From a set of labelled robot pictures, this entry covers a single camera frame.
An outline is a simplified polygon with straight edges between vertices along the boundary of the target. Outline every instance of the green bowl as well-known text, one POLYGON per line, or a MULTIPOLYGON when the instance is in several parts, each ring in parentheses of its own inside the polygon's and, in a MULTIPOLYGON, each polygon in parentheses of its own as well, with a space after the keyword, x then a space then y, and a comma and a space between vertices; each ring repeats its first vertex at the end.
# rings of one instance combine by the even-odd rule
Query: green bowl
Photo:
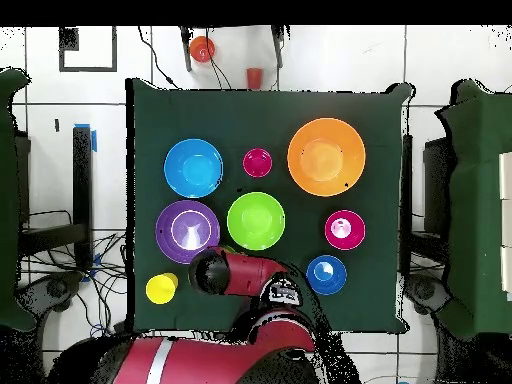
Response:
POLYGON ((269 194, 244 194, 229 208, 228 231, 233 240, 246 249, 267 249, 283 235, 284 210, 269 194))

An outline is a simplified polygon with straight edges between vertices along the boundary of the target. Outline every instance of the blue tape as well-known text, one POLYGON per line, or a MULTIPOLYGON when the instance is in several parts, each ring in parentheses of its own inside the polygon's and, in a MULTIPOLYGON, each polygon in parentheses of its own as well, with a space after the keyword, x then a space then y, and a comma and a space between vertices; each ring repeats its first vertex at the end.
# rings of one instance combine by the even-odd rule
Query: blue tape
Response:
MULTIPOLYGON (((94 259, 92 260, 92 263, 94 265, 101 265, 101 253, 96 253, 96 255, 94 255, 94 259)), ((91 277, 94 277, 94 276, 96 276, 97 272, 98 272, 97 269, 91 269, 91 270, 89 270, 89 275, 91 277)), ((82 283, 88 283, 89 281, 91 281, 91 279, 89 277, 84 277, 80 281, 82 283)))
POLYGON ((91 147, 93 152, 97 152, 98 148, 96 145, 96 130, 91 131, 91 147))

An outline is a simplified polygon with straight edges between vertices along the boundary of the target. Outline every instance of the yellow cup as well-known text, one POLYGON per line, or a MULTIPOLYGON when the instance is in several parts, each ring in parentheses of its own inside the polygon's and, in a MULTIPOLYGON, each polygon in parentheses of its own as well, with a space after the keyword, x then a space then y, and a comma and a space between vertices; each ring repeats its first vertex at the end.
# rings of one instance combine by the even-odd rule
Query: yellow cup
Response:
POLYGON ((155 275, 146 284, 146 296, 151 302, 163 305, 169 302, 178 287, 178 277, 168 272, 155 275))

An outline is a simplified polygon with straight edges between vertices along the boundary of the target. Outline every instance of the purple bowl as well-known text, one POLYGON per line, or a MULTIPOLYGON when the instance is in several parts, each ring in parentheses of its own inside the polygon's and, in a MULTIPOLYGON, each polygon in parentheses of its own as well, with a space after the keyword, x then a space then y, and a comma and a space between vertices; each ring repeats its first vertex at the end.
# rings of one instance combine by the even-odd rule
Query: purple bowl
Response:
POLYGON ((155 234, 165 256, 189 264, 199 252, 219 244, 220 227, 208 206, 194 200, 180 200, 162 211, 155 234))

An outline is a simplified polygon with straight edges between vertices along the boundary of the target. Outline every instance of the orange bowl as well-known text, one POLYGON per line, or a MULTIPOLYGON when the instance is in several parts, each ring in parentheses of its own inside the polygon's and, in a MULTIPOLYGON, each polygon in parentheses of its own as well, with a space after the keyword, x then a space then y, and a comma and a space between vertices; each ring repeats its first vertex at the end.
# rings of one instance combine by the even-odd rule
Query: orange bowl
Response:
POLYGON ((206 49, 206 37, 202 35, 194 38, 190 42, 190 55, 197 60, 198 62, 205 63, 210 60, 211 57, 215 54, 215 44, 210 37, 208 37, 208 50, 206 49))
POLYGON ((320 118, 308 122, 288 147, 293 180, 310 194, 334 196, 352 187, 363 173, 363 140, 346 122, 320 118))

